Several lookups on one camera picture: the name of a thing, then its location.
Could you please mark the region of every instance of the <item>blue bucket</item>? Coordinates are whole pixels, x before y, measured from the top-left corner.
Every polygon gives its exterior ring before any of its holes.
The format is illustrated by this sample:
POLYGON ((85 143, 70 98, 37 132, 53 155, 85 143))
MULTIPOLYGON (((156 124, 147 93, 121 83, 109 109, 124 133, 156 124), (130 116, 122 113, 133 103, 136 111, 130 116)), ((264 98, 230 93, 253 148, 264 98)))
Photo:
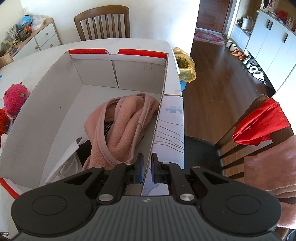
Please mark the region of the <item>blue bucket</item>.
POLYGON ((184 80, 180 80, 180 84, 181 84, 181 91, 185 90, 187 82, 184 80))

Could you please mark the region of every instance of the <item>red rug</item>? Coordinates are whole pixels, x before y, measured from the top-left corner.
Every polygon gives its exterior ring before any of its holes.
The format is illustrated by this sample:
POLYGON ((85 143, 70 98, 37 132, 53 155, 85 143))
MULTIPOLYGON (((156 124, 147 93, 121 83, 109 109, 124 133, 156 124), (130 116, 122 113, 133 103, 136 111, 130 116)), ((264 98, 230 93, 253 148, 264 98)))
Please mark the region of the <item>red rug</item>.
POLYGON ((207 42, 211 44, 217 44, 221 46, 225 46, 225 43, 226 43, 226 38, 223 36, 223 34, 201 30, 201 29, 195 30, 194 40, 207 42))

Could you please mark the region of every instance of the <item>yellow plastic bag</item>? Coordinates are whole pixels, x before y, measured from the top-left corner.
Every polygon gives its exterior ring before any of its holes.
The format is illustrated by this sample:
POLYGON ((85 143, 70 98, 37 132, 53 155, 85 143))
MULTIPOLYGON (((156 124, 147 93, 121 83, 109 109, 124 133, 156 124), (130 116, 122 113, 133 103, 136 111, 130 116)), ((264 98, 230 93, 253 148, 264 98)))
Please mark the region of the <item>yellow plastic bag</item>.
POLYGON ((195 63, 192 58, 180 48, 174 48, 174 54, 180 70, 179 79, 188 83, 195 80, 195 63))

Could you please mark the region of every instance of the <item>wooden floor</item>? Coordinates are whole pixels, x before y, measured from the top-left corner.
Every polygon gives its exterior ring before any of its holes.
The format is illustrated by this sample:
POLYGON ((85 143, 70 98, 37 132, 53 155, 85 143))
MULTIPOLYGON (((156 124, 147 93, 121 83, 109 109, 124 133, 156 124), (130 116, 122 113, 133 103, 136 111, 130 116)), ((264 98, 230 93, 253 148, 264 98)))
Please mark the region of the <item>wooden floor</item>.
MULTIPOLYGON (((185 135, 216 143, 258 95, 274 94, 226 47, 193 41, 191 57, 197 78, 182 92, 185 135)), ((224 163, 255 149, 247 147, 224 163)))

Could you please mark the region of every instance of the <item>pink knitted toy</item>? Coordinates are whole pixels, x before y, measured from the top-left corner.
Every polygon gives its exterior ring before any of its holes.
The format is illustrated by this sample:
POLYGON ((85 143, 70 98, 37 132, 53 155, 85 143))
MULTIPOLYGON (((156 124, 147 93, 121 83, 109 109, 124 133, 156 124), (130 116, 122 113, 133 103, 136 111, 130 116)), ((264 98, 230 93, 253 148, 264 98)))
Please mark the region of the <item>pink knitted toy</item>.
POLYGON ((8 90, 5 91, 3 97, 4 111, 6 114, 16 117, 24 102, 29 97, 29 94, 30 92, 24 85, 22 85, 22 82, 10 86, 8 90))

